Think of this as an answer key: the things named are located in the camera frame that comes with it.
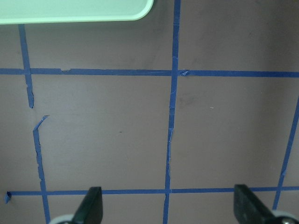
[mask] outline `torn tape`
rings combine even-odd
[[[190,74],[189,70],[181,70],[178,73],[180,76],[188,76]]]
[[[38,122],[38,124],[33,129],[33,138],[34,138],[34,145],[36,148],[36,161],[38,165],[38,175],[41,181],[44,180],[44,173],[43,173],[43,159],[42,159],[42,150],[41,145],[39,142],[39,133],[38,133],[38,127],[43,123],[44,120],[46,120],[48,115],[43,116],[43,118]]]
[[[8,191],[6,192],[5,196],[4,196],[4,202],[5,204],[7,204],[11,199],[11,193]]]
[[[27,42],[26,42],[26,32],[25,32],[24,24],[19,24],[19,35],[20,35],[20,42],[21,42],[24,75],[25,75],[25,81],[26,81],[26,85],[27,85],[28,103],[29,103],[29,107],[33,108],[34,97],[33,97],[33,91],[32,91],[32,78],[31,78],[28,47],[27,47]]]
[[[168,129],[167,153],[166,153],[166,174],[165,174],[165,189],[170,189],[170,159],[171,159],[171,139],[173,128]]]
[[[39,126],[48,118],[48,115],[43,116],[43,118],[37,123],[37,125],[33,129],[33,138],[34,138],[34,145],[36,148],[36,161],[38,165],[38,176],[40,178],[40,186],[41,186],[41,193],[43,198],[43,210],[45,214],[46,223],[49,223],[50,218],[50,210],[49,210],[49,203],[48,203],[48,196],[47,196],[47,189],[46,189],[46,181],[43,172],[43,158],[42,158],[42,149],[41,144],[39,142]]]

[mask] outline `tape strip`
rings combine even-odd
[[[277,187],[253,187],[254,192],[277,191]],[[299,190],[299,186],[282,187],[282,191]],[[47,191],[46,195],[86,195],[87,190],[59,190]],[[234,188],[193,188],[193,189],[124,189],[124,190],[102,190],[104,195],[126,195],[126,194],[186,194],[186,193],[225,193],[234,192]],[[10,191],[12,196],[40,196],[41,191]]]
[[[31,73],[37,75],[171,76],[171,70],[31,69]]]
[[[287,72],[287,71],[180,70],[178,73],[179,76],[285,77],[285,78],[299,77],[299,72]]]
[[[0,75],[24,75],[23,69],[0,69]]]
[[[25,75],[25,81],[27,85],[28,102],[29,102],[29,107],[33,108],[34,97],[32,92],[32,79],[31,79],[28,47],[26,42],[26,33],[25,33],[24,24],[19,25],[19,34],[20,34],[21,50],[22,50],[23,65],[24,65],[24,75]]]
[[[288,191],[288,190],[299,190],[299,186],[294,186],[294,187],[282,187],[282,191]]]
[[[178,34],[179,34],[180,10],[181,10],[181,1],[175,0],[174,13],[173,13],[171,93],[170,93],[170,102],[169,102],[163,224],[168,223],[169,194],[171,193],[170,159],[171,159],[171,140],[172,140],[172,134],[174,130],[174,116],[175,116],[177,86],[178,86]]]
[[[291,154],[291,150],[292,150],[292,146],[293,146],[293,142],[294,142],[298,119],[299,119],[299,98],[297,100],[297,105],[296,105],[296,110],[295,110],[293,123],[292,123],[291,131],[290,131],[290,136],[289,136],[288,144],[287,144],[286,151],[285,151],[285,158],[284,158],[284,161],[283,161],[283,164],[281,167],[277,191],[276,191],[276,195],[275,195],[275,199],[274,199],[274,203],[273,203],[273,207],[272,207],[273,210],[277,209],[277,206],[279,203],[280,193],[281,193],[282,186],[283,186],[284,179],[285,179],[286,169],[288,166],[288,162],[289,162],[289,158],[290,158],[290,154]]]
[[[36,75],[91,75],[91,76],[171,76],[171,70],[101,70],[101,69],[30,69]],[[0,68],[0,75],[24,75],[23,69]],[[179,70],[179,76],[215,77],[284,77],[298,78],[299,72],[288,71],[223,71],[223,70]]]
[[[4,196],[4,202],[5,204],[7,204],[11,199],[11,193],[8,191],[6,192],[5,196]]]
[[[12,196],[41,196],[41,191],[10,191]]]
[[[43,211],[45,214],[45,220],[48,224],[51,220],[50,218],[50,210],[49,210],[49,203],[48,203],[48,196],[47,196],[47,188],[46,188],[46,181],[45,176],[43,173],[43,158],[42,158],[42,149],[39,142],[39,132],[38,127],[46,120],[48,115],[43,116],[43,118],[38,122],[38,124],[33,129],[33,138],[34,138],[34,145],[36,148],[36,161],[38,164],[38,176],[40,178],[40,186],[41,186],[41,194],[43,198]]]

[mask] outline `grid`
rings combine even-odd
[[[33,85],[31,74],[48,74],[48,75],[122,75],[122,76],[171,76],[171,94],[169,106],[169,124],[167,138],[166,153],[166,170],[165,170],[165,188],[164,189],[122,189],[122,190],[103,190],[104,195],[109,194],[165,194],[163,224],[168,223],[168,209],[170,194],[177,193],[218,193],[233,192],[233,188],[198,188],[198,189],[171,189],[170,174],[170,157],[171,157],[171,139],[174,131],[175,109],[176,109],[176,93],[178,76],[215,76],[215,77],[299,77],[299,72],[269,72],[269,71],[219,71],[219,70],[179,70],[178,69],[178,35],[180,22],[180,0],[175,0],[174,18],[173,18],[173,41],[172,41],[172,69],[171,70],[100,70],[100,69],[71,69],[62,71],[60,69],[48,68],[31,68],[28,56],[28,48],[26,43],[25,26],[19,25],[19,33],[21,40],[21,51],[24,69],[0,69],[0,74],[24,75],[27,84],[28,104],[30,108],[34,107],[34,96],[32,93]],[[6,195],[6,203],[11,196],[42,196],[43,209],[46,223],[50,222],[50,211],[48,204],[48,196],[52,195],[85,195],[87,190],[68,190],[68,191],[47,191],[46,180],[43,173],[42,151],[39,143],[38,127],[45,121],[44,116],[41,121],[33,129],[33,138],[36,149],[36,160],[38,163],[38,174],[40,178],[40,191],[10,191]],[[292,144],[299,119],[299,99],[297,101],[296,110],[294,112],[293,122],[290,130],[289,140],[285,151],[285,157],[281,167],[280,178],[275,187],[253,187],[253,191],[272,191],[276,192],[273,209],[275,210],[279,203],[281,191],[299,190],[299,186],[283,187],[285,172],[288,160],[292,150]]]

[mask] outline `clamp jaw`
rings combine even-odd
[[[100,224],[102,218],[102,189],[101,187],[92,187],[88,190],[72,220],[58,224]]]
[[[246,185],[235,185],[234,214],[239,224],[299,224],[289,216],[276,217]]]

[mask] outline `square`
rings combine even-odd
[[[292,78],[180,77],[171,187],[277,186],[298,88]]]
[[[173,0],[137,21],[26,25],[32,68],[169,70]]]
[[[49,196],[51,218],[74,214],[84,195]],[[163,222],[164,194],[103,195],[102,224]]]
[[[299,71],[299,2],[184,0],[179,69]]]
[[[0,203],[0,222],[5,224],[45,224],[41,196],[12,196],[8,204]]]
[[[275,192],[255,192],[268,207],[272,207]],[[171,194],[169,224],[232,223],[234,216],[234,193]]]
[[[164,189],[170,77],[33,75],[48,190]]]
[[[40,190],[24,76],[0,75],[0,191]]]
[[[0,26],[0,68],[23,69],[19,29],[17,25]]]

